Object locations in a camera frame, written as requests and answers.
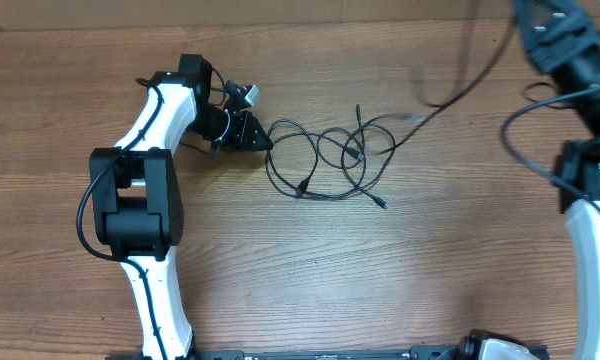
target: cable plug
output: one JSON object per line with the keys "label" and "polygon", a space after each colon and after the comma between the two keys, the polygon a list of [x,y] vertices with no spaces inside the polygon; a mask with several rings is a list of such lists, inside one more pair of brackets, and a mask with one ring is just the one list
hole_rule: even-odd
{"label": "cable plug", "polygon": [[381,207],[381,208],[383,208],[383,209],[388,209],[388,208],[389,208],[389,204],[387,204],[387,202],[386,202],[386,201],[384,201],[384,200],[380,199],[380,198],[379,198],[379,197],[377,197],[377,196],[374,196],[374,197],[373,197],[373,201],[374,201],[376,204],[378,204],[378,206],[380,206],[380,207]]}
{"label": "cable plug", "polygon": [[345,149],[345,151],[347,152],[347,154],[353,156],[354,158],[356,158],[360,161],[364,160],[364,155],[360,151],[358,151],[352,147],[347,147]]}
{"label": "cable plug", "polygon": [[308,178],[302,180],[300,182],[300,185],[298,185],[298,188],[296,189],[296,197],[302,197],[302,195],[304,195],[304,193],[307,192],[307,188],[309,187],[309,181],[311,180],[311,176],[309,176]]}

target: wooden table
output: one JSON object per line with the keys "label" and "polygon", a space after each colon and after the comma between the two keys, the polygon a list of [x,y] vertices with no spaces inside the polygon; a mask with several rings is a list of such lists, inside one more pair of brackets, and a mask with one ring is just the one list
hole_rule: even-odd
{"label": "wooden table", "polygon": [[[477,25],[469,76],[504,28],[500,20]],[[102,359],[141,347],[128,280],[88,255],[74,227],[89,154],[113,145],[144,106],[134,78],[201,53],[226,79],[261,87],[254,112],[265,128],[286,117],[314,131],[353,129],[356,103],[367,119],[429,112],[415,100],[414,69],[429,96],[444,100],[462,29],[423,21],[0,33],[0,359]],[[180,149],[178,273],[198,347],[397,348],[456,343],[479,327],[568,358],[577,298],[557,192],[498,142],[504,118],[526,104],[521,88],[535,80],[516,40],[482,85],[396,153],[373,189],[389,210],[364,196],[283,197],[263,154]],[[386,125],[396,136],[412,127]],[[541,110],[513,136],[550,166],[563,140],[587,133],[571,112]],[[383,146],[381,136],[369,138]],[[293,182],[312,156],[302,139],[274,151]],[[325,166],[311,183],[346,186]],[[98,244],[90,209],[85,228]]]}

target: cable connector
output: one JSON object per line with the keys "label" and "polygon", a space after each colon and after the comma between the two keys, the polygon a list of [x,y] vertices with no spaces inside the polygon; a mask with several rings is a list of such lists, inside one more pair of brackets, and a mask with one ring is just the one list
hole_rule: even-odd
{"label": "cable connector", "polygon": [[384,201],[384,200],[380,199],[380,198],[379,198],[379,197],[377,197],[377,196],[374,196],[374,197],[373,197],[373,201],[374,201],[376,204],[378,204],[378,206],[380,206],[380,207],[381,207],[381,208],[383,208],[383,209],[388,209],[388,208],[389,208],[389,204],[387,204],[387,202],[386,202],[386,201]]}
{"label": "cable connector", "polygon": [[310,180],[311,177],[308,177],[300,182],[300,185],[298,185],[298,189],[296,189],[296,197],[302,197],[302,195],[304,195],[304,193],[307,192]]}
{"label": "cable connector", "polygon": [[347,147],[345,149],[345,151],[347,152],[347,154],[353,156],[354,158],[363,161],[364,160],[364,154],[362,154],[360,151],[352,148],[352,147]]}

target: wooden surface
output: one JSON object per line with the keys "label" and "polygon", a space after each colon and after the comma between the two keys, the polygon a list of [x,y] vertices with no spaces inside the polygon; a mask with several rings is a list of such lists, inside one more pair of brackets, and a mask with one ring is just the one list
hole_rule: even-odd
{"label": "wooden surface", "polygon": [[[504,25],[478,24],[470,76]],[[74,228],[89,154],[114,144],[144,105],[135,77],[202,53],[225,79],[261,87],[255,115],[265,128],[282,117],[315,131],[354,128],[358,102],[365,118],[428,112],[414,100],[415,68],[431,98],[444,99],[462,28],[423,21],[0,33],[0,359],[102,359],[140,349],[128,280],[118,265],[88,255]],[[498,142],[504,118],[525,105],[520,89],[534,80],[516,38],[470,97],[397,152],[373,189],[389,210],[366,197],[278,195],[262,154],[209,159],[180,149],[186,235],[178,273],[198,347],[396,348],[456,343],[480,327],[568,358],[576,288],[557,193]],[[586,136],[568,111],[542,110],[520,123],[516,143],[547,166],[563,140]],[[396,136],[410,128],[385,125]],[[370,147],[384,146],[368,136]],[[313,155],[293,141],[274,157],[299,182]],[[377,169],[379,160],[370,161]],[[345,187],[325,167],[311,183]],[[97,243],[90,210],[85,228]]]}
{"label": "wooden surface", "polygon": [[[476,0],[0,0],[0,30],[464,19]],[[476,17],[510,16],[510,0],[480,0]],[[578,0],[600,16],[600,0]]]}

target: tabletop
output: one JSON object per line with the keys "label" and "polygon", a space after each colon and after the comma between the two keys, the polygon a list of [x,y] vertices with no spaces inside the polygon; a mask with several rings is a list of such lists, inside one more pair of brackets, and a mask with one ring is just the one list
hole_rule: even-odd
{"label": "tabletop", "polygon": [[[505,25],[476,24],[467,78],[501,44]],[[141,348],[122,269],[87,254],[75,232],[91,151],[126,134],[146,101],[136,77],[202,54],[225,79],[261,88],[253,112],[265,129],[288,118],[310,131],[353,130],[356,104],[364,119],[417,118],[431,111],[420,90],[448,98],[464,29],[412,21],[0,33],[0,359],[102,359]],[[404,348],[456,343],[477,327],[568,358],[577,293],[557,190],[498,140],[506,116],[527,104],[521,89],[539,78],[516,37],[483,83],[396,151],[372,189],[386,210],[366,196],[284,197],[262,153],[178,149],[177,269],[198,348]],[[399,138],[414,121],[383,125]],[[538,110],[512,136],[550,167],[563,141],[587,132],[570,111]],[[381,149],[386,139],[369,131],[368,143]],[[335,146],[324,149],[337,161]],[[314,160],[301,138],[273,157],[293,183]],[[369,171],[380,163],[369,156]],[[320,165],[310,189],[348,186]],[[90,206],[87,237],[105,250]]]}

